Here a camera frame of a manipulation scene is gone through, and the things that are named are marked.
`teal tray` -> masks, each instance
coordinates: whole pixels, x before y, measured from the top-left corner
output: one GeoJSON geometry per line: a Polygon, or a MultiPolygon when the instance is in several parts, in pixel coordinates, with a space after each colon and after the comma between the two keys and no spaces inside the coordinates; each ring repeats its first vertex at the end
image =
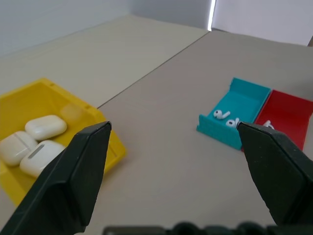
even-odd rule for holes
{"type": "Polygon", "coordinates": [[[199,115],[197,131],[211,136],[236,149],[241,149],[239,133],[236,128],[226,126],[229,119],[253,123],[265,103],[270,88],[251,82],[233,78],[230,89],[214,109],[207,115],[199,115]],[[230,115],[222,120],[213,116],[215,110],[222,113],[230,111],[230,115]]]}

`earbud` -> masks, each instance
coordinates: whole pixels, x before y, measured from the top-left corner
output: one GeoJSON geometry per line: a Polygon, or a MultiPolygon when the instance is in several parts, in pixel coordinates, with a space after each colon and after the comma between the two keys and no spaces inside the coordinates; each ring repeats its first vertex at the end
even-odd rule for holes
{"type": "Polygon", "coordinates": [[[219,120],[225,119],[229,115],[230,115],[230,111],[227,111],[226,113],[223,114],[221,110],[215,110],[213,113],[213,116],[219,120]]]}
{"type": "Polygon", "coordinates": [[[266,127],[272,128],[273,130],[275,130],[273,125],[271,125],[270,120],[267,120],[263,125],[266,126],[266,127]]]}
{"type": "Polygon", "coordinates": [[[226,126],[236,128],[238,123],[239,123],[239,118],[236,118],[235,120],[230,119],[226,122],[226,126]]]}

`beige table surface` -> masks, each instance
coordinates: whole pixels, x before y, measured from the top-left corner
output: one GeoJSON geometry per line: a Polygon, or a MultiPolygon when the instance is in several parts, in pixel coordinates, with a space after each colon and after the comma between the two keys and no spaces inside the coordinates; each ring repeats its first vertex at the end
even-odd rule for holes
{"type": "MultiPolygon", "coordinates": [[[[198,115],[234,76],[313,99],[312,64],[312,48],[211,32],[103,105],[128,155],[106,175],[85,234],[183,220],[273,224],[243,153],[198,133],[198,115]]],[[[313,156],[312,122],[304,151],[313,156]]]]}
{"type": "Polygon", "coordinates": [[[0,94],[44,76],[98,107],[205,33],[125,16],[0,58],[0,94]]]}

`red tray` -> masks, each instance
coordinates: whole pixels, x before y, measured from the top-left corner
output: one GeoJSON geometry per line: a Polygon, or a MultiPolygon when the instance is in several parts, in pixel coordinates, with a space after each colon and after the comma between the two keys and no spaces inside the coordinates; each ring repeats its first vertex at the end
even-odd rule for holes
{"type": "Polygon", "coordinates": [[[303,149],[313,102],[273,90],[254,123],[263,125],[270,120],[275,130],[284,132],[303,149]]]}

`white wall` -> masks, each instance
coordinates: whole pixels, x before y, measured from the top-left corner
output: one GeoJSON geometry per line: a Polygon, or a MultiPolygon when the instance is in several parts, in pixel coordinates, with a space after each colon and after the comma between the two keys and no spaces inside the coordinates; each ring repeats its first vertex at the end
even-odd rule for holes
{"type": "Polygon", "coordinates": [[[313,0],[217,0],[213,27],[307,45],[313,35],[313,0]]]}
{"type": "Polygon", "coordinates": [[[0,56],[133,13],[207,29],[210,0],[0,0],[0,56]]]}
{"type": "Polygon", "coordinates": [[[132,13],[159,21],[207,29],[211,0],[135,0],[132,13]]]}
{"type": "Polygon", "coordinates": [[[126,15],[131,0],[0,0],[0,56],[126,15]]]}

